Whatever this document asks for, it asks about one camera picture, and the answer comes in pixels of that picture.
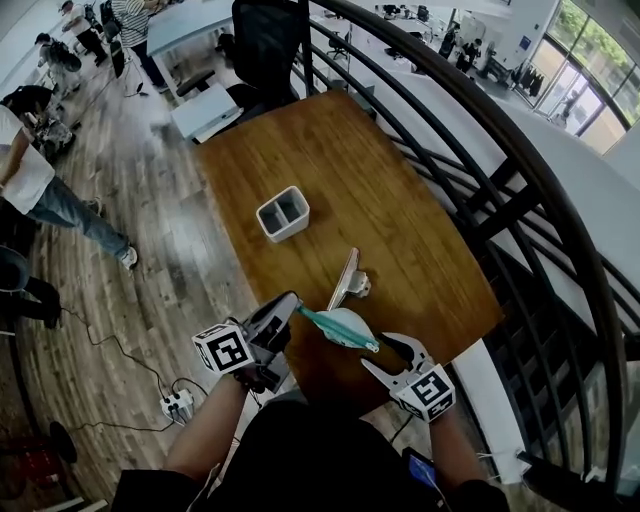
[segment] black and white marker cube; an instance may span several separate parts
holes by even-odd
[[[439,364],[427,373],[416,374],[406,387],[392,391],[391,396],[400,407],[427,422],[456,403],[453,383]]]
[[[204,365],[214,373],[229,373],[253,363],[253,355],[234,324],[216,324],[191,338]]]

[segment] metal clip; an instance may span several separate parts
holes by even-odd
[[[371,281],[366,273],[358,270],[358,260],[360,258],[360,251],[355,247],[351,249],[347,264],[342,271],[338,286],[336,286],[333,296],[327,306],[327,311],[336,309],[342,304],[342,301],[347,296],[347,293],[362,298],[369,295],[371,290]]]

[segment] wooden floor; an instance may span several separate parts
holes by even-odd
[[[211,61],[210,50],[191,50]],[[80,233],[43,226],[31,255],[33,274],[54,284],[64,307],[91,324],[94,343],[116,334],[125,351],[157,369],[164,391],[179,377],[209,389],[215,378],[204,369],[191,335],[228,315],[243,317],[257,304],[193,147],[171,124],[167,100],[146,78],[149,97],[125,98],[138,83],[134,68],[125,87],[122,79],[112,80],[107,67],[96,69],[88,58],[84,63],[86,85],[65,102],[69,122],[79,118],[82,126],[56,170],[78,196],[102,197],[107,218],[131,238],[140,263],[130,273]],[[216,61],[216,67],[223,84],[235,80],[222,61]],[[188,75],[192,70],[183,66],[179,71]],[[162,433],[106,426],[74,431],[99,421],[166,426],[153,374],[123,357],[113,340],[92,346],[84,326],[66,313],[58,330],[25,320],[18,335],[41,426],[57,420],[72,431],[79,460],[67,471],[75,492],[91,500],[110,500],[121,470],[159,467],[179,426]],[[200,403],[199,391],[186,387]],[[256,412],[248,400],[239,436]],[[391,437],[406,417],[387,404],[367,419]],[[411,422],[394,446],[408,444],[430,453],[427,429],[418,421]],[[51,504],[47,499],[40,505]],[[32,508],[25,500],[2,502],[0,510]]]

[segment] metal railing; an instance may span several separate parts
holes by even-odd
[[[306,41],[303,41],[299,59],[303,64],[304,72],[296,69],[294,72],[305,83],[307,95],[318,92],[313,85],[314,77],[317,77],[327,88],[332,87],[329,77],[314,66],[313,60],[315,58],[316,61],[326,64],[332,73],[339,76],[362,96],[388,123],[398,135],[399,142],[406,148],[405,156],[416,164],[416,168],[419,168],[422,175],[436,183],[446,194],[453,205],[453,215],[464,226],[467,243],[470,246],[482,246],[495,263],[501,278],[507,283],[510,300],[516,306],[524,332],[533,346],[536,360],[542,371],[557,430],[562,469],[569,474],[570,455],[567,434],[557,386],[544,354],[542,344],[544,340],[540,339],[526,302],[505,265],[503,256],[496,250],[490,239],[506,230],[516,241],[537,286],[544,294],[546,303],[553,313],[553,319],[560,332],[559,338],[564,343],[566,350],[575,399],[580,413],[584,461],[581,473],[583,477],[591,471],[593,460],[591,424],[585,390],[586,376],[582,374],[576,355],[574,335],[567,327],[564,305],[554,292],[541,263],[540,254],[557,263],[584,290],[593,318],[595,333],[601,347],[601,361],[607,383],[610,439],[603,493],[613,500],[620,478],[625,447],[627,390],[626,357],[614,298],[634,323],[638,318],[631,306],[609,286],[605,267],[611,274],[615,274],[615,269],[596,251],[582,220],[548,164],[511,118],[493,100],[437,53],[374,13],[344,0],[318,0],[316,3],[364,29],[408,59],[417,69],[428,75],[455,99],[506,155],[506,160],[500,169],[488,177],[447,127],[398,80],[351,43],[336,36],[322,25],[312,20],[309,21],[311,30],[321,33],[335,44],[340,45],[351,58],[364,64],[396,92],[435,131],[458,159],[458,162],[449,160],[446,163],[464,172],[472,179],[472,181],[461,179],[444,170],[438,163],[438,161],[442,161],[442,157],[422,147],[414,135],[403,126],[389,107],[384,105],[373,92],[354,78],[347,69],[329,58],[317,46],[311,44],[310,36]],[[505,178],[514,175],[520,176],[526,183],[525,187],[517,192],[506,187],[508,179]],[[477,212],[486,215],[482,222],[478,220]],[[558,238],[548,233],[543,234],[544,229],[526,217],[529,212],[534,212],[553,226],[558,233]],[[567,255],[573,269],[557,258],[548,248],[527,235],[523,225],[545,238],[554,247],[561,249]],[[640,296],[623,277],[619,281],[623,286],[629,285],[625,288],[634,298]],[[623,325],[622,328],[625,335],[631,333],[628,326]],[[525,391],[529,395],[531,403],[534,404],[535,397],[532,396],[531,389],[525,386]],[[533,411],[535,414],[539,414],[537,407],[534,407]],[[544,427],[541,418],[538,417],[536,423],[541,430],[540,439],[542,440],[544,439]],[[541,446],[542,459],[539,459],[531,451],[532,447],[527,443],[526,437],[525,448],[526,453],[522,454],[522,458],[531,464],[549,464],[551,462],[544,444]]]

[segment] wooden table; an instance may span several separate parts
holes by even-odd
[[[296,102],[231,129],[197,149],[222,218],[259,302],[294,290],[327,307],[352,247],[372,282],[343,307],[374,332],[420,339],[448,363],[502,318],[478,264],[446,212],[388,137],[344,92]],[[269,242],[256,209],[290,185],[311,206],[309,227]],[[402,361],[327,341],[294,315],[289,365],[311,402],[362,414],[388,400],[361,366],[366,354],[388,371]]]

